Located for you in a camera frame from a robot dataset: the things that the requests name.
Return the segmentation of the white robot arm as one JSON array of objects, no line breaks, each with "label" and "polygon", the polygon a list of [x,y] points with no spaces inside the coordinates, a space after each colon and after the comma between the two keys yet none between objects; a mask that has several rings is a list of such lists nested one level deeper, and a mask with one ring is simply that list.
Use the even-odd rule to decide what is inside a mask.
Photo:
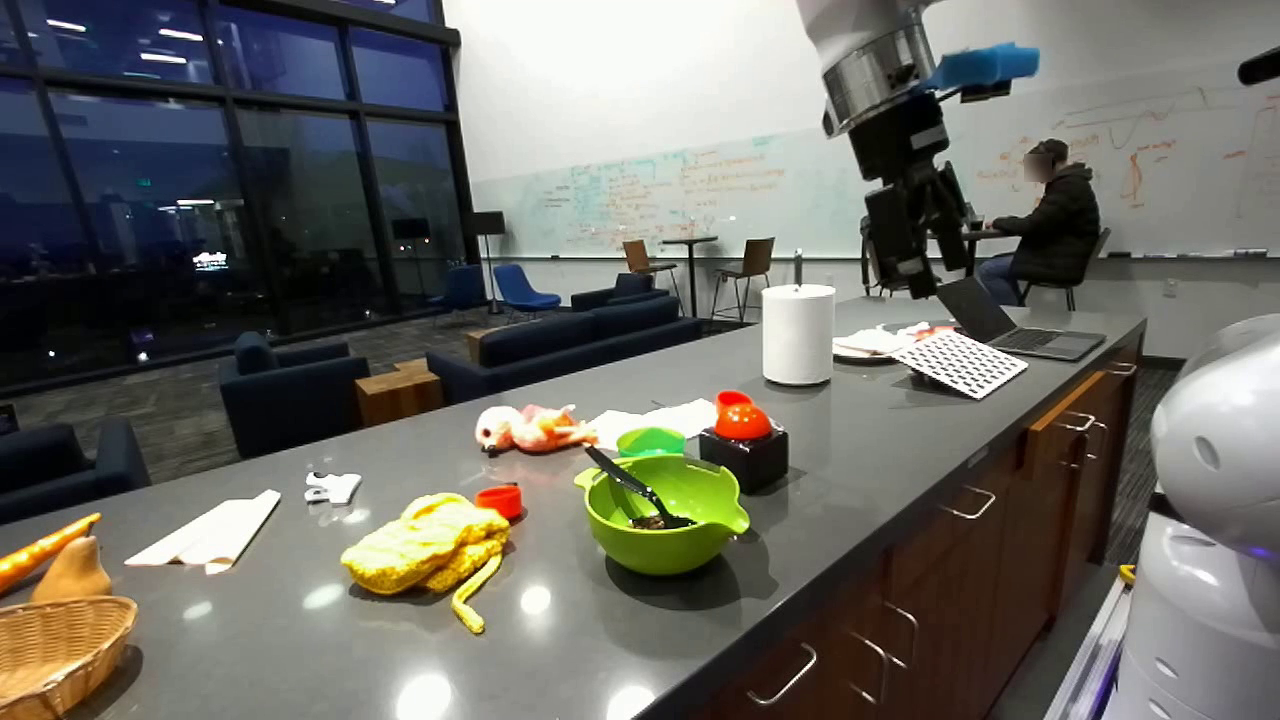
[{"label": "white robot arm", "polygon": [[949,148],[925,36],[931,0],[795,0],[822,59],[829,135],[854,143],[867,182],[863,244],[880,290],[935,292],[930,242],[963,265],[961,196],[935,156]]}]

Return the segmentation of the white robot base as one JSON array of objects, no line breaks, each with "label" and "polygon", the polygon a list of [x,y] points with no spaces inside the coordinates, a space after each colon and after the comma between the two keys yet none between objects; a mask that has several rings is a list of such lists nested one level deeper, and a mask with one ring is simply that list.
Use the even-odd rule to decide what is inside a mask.
[{"label": "white robot base", "polygon": [[1195,353],[1151,408],[1147,512],[1108,720],[1280,720],[1280,315]]}]

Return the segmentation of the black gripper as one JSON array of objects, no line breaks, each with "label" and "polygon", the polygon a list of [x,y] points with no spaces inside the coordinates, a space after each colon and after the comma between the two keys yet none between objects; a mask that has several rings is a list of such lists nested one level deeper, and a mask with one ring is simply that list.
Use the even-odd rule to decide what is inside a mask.
[{"label": "black gripper", "polygon": [[863,196],[863,250],[880,290],[931,298],[935,271],[930,244],[949,267],[963,267],[968,206],[940,152],[949,148],[946,111],[931,92],[904,95],[854,130]]}]

